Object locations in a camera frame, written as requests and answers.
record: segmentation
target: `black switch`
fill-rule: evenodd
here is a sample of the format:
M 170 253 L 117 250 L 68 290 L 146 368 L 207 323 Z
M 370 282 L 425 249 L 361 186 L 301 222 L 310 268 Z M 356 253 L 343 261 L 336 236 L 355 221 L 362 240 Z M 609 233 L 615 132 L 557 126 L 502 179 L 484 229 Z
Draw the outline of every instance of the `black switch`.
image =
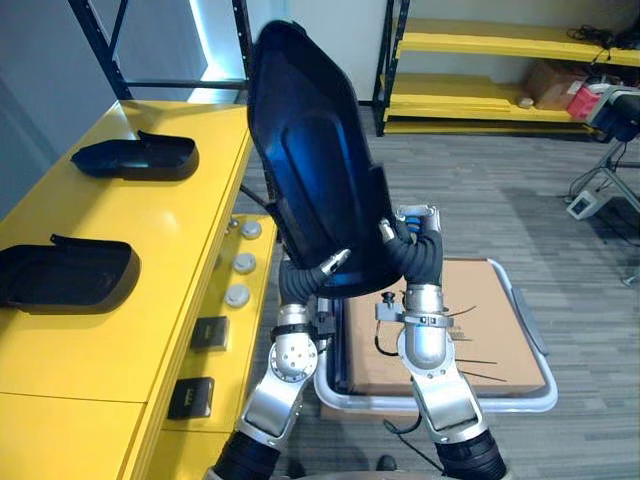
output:
M 191 335 L 192 349 L 207 348 L 211 350 L 226 350 L 229 332 L 228 317 L 202 317 L 196 320 L 196 326 Z
M 209 417 L 213 398 L 214 380 L 211 377 L 183 378 L 176 387 L 169 402 L 169 420 Z

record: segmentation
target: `cardboard box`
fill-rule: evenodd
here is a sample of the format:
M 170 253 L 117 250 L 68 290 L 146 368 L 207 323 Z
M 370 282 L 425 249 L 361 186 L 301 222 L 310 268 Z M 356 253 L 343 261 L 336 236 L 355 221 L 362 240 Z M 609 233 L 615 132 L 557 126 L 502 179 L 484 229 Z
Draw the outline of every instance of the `cardboard box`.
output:
M 458 369 L 478 394 L 508 395 L 544 386 L 544 378 L 520 327 L 500 280 L 485 260 L 445 260 L 445 305 L 450 313 L 475 308 L 454 317 Z M 404 280 L 386 288 L 401 301 Z M 386 357 L 375 348 L 375 304 L 380 293 L 348 300 L 347 348 L 349 382 L 353 393 L 410 396 L 410 374 L 398 357 Z M 380 346 L 395 352 L 401 324 L 381 322 Z M 490 363 L 473 363 L 476 360 Z
M 525 90 L 541 110 L 566 110 L 588 74 L 576 63 L 537 60 L 529 72 Z

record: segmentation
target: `black plastic cover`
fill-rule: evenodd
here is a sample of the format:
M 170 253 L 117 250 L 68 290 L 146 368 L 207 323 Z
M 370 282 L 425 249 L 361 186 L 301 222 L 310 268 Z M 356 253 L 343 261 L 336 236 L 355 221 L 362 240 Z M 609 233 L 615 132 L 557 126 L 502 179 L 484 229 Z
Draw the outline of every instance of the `black plastic cover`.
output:
M 52 235 L 54 246 L 0 251 L 0 307 L 85 314 L 115 309 L 129 296 L 140 260 L 124 242 Z
M 377 227 L 392 216 L 387 183 L 371 163 L 353 88 L 300 26 L 264 27 L 248 104 L 251 135 L 276 194 L 268 210 L 293 262 L 308 269 L 352 250 L 317 295 L 363 295 L 397 281 Z
M 198 168 L 198 150 L 190 138 L 138 130 L 140 140 L 107 140 L 83 147 L 71 161 L 93 177 L 126 180 L 183 180 Z

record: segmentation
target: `red box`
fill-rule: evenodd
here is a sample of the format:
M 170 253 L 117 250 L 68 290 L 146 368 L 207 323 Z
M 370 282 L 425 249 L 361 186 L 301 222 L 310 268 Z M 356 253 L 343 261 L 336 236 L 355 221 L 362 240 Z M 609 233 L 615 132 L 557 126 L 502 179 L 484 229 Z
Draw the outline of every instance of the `red box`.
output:
M 584 120 L 593 110 L 600 100 L 600 95 L 597 93 L 591 93 L 586 85 L 583 85 L 578 93 L 576 93 L 573 100 L 567 107 L 567 112 L 576 120 Z

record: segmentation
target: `yellow table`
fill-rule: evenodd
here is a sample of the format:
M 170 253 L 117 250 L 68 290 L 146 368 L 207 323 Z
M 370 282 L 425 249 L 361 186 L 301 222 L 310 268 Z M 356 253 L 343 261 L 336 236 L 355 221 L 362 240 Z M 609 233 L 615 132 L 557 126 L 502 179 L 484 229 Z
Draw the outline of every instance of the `yellow table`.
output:
M 138 129 L 193 138 L 180 182 L 95 179 L 81 146 Z M 141 259 L 131 296 L 99 315 L 0 309 L 0 478 L 142 478 L 246 167 L 242 106 L 116 103 L 0 224 L 0 249 L 52 233 L 122 240 Z
M 268 286 L 276 227 L 268 216 L 234 215 L 240 225 L 225 235 L 199 317 L 226 316 L 229 334 L 225 351 L 189 350 L 179 378 L 213 377 L 212 412 L 206 418 L 165 420 L 149 467 L 147 480 L 193 480 L 215 464 L 244 407 L 251 358 Z M 246 240 L 240 235 L 245 221 L 257 221 L 262 235 Z M 231 268 L 239 253 L 256 257 L 253 272 L 241 275 Z M 230 285 L 251 291 L 249 302 L 232 308 L 223 301 Z

